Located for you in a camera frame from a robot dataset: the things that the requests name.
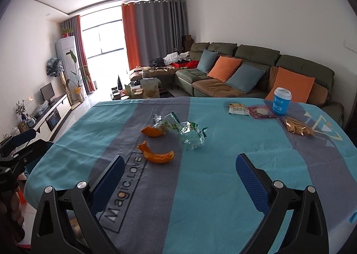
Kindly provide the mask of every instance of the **metal screw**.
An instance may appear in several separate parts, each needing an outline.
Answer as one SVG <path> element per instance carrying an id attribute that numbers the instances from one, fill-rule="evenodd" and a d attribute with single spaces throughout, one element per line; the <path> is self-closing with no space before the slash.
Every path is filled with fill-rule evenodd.
<path id="1" fill-rule="evenodd" d="M 284 184 L 280 180 L 277 180 L 274 182 L 274 186 L 278 189 L 281 189 L 283 188 Z"/>
<path id="2" fill-rule="evenodd" d="M 86 186 L 87 186 L 86 182 L 79 182 L 77 184 L 77 188 L 79 188 L 79 189 L 84 189 Z"/>
<path id="3" fill-rule="evenodd" d="M 45 193 L 50 193 L 52 190 L 53 190 L 53 187 L 47 186 L 47 187 L 45 188 Z"/>
<path id="4" fill-rule="evenodd" d="M 307 187 L 307 190 L 310 192 L 310 193 L 314 193 L 314 192 L 316 192 L 316 189 L 313 187 L 313 186 L 308 186 Z"/>

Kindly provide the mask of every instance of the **black monitor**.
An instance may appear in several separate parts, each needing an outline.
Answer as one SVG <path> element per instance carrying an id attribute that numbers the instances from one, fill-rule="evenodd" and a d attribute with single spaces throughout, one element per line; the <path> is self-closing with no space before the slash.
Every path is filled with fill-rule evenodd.
<path id="1" fill-rule="evenodd" d="M 46 86 L 42 87 L 41 94 L 44 100 L 47 100 L 51 103 L 51 98 L 55 96 L 55 92 L 53 91 L 53 87 L 51 83 L 48 83 Z"/>

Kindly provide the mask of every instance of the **white cup lid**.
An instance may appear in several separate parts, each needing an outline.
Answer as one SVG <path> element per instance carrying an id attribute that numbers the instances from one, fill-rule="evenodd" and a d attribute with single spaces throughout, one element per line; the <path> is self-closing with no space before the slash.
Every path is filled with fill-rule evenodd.
<path id="1" fill-rule="evenodd" d="M 276 88 L 274 94 L 281 99 L 291 100 L 291 92 L 285 88 Z"/>

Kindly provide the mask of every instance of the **blue pillow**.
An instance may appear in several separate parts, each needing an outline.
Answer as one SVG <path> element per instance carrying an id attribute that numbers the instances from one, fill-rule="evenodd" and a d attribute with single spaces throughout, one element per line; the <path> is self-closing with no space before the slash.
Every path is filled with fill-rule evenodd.
<path id="1" fill-rule="evenodd" d="M 209 73 L 209 71 L 213 68 L 216 59 L 217 59 L 217 52 L 211 52 L 209 50 L 204 50 L 199 61 L 199 65 L 197 66 L 197 70 Z"/>
<path id="2" fill-rule="evenodd" d="M 243 93 L 249 93 L 264 74 L 265 71 L 242 64 L 226 83 Z"/>

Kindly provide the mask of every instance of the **sectional couch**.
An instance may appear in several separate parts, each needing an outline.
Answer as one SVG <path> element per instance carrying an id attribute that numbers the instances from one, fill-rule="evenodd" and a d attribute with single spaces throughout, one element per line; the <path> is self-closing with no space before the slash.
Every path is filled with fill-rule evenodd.
<path id="1" fill-rule="evenodd" d="M 340 126 L 343 124 L 343 106 L 331 101 L 334 83 L 334 71 L 326 66 L 299 57 L 281 55 L 280 51 L 268 48 L 240 45 L 233 43 L 194 43 L 191 47 L 190 58 L 200 60 L 204 50 L 217 52 L 219 56 L 229 56 L 242 59 L 242 63 L 265 71 L 257 85 L 248 93 L 235 89 L 228 84 L 207 76 L 198 69 L 183 69 L 176 72 L 174 82 L 194 97 L 250 97 L 266 98 L 272 89 L 272 72 L 276 67 L 314 77 L 317 86 L 328 90 L 326 101 L 322 104 L 313 103 L 309 98 L 307 103 L 319 106 L 331 116 Z"/>

